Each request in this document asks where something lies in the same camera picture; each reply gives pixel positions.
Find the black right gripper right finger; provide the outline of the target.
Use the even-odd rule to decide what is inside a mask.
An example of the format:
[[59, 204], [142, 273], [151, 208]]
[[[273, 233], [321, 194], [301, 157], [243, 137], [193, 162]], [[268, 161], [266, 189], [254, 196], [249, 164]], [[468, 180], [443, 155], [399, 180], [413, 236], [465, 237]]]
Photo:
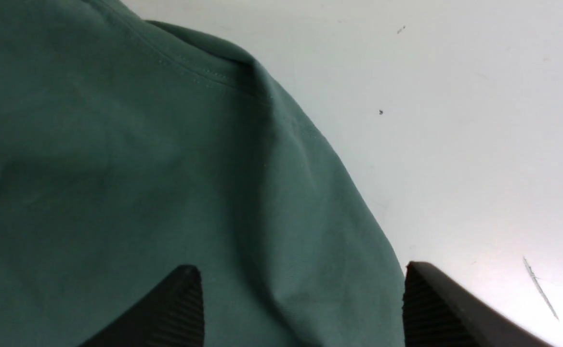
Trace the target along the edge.
[[403, 295], [407, 347], [549, 347], [429, 262], [409, 262]]

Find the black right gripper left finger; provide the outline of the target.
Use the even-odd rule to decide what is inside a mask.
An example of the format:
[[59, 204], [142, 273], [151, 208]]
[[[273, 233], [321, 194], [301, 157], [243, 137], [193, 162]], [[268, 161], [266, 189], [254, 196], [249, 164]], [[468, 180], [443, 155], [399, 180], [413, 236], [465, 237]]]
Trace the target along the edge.
[[202, 347], [205, 316], [201, 274], [181, 265], [83, 347]]

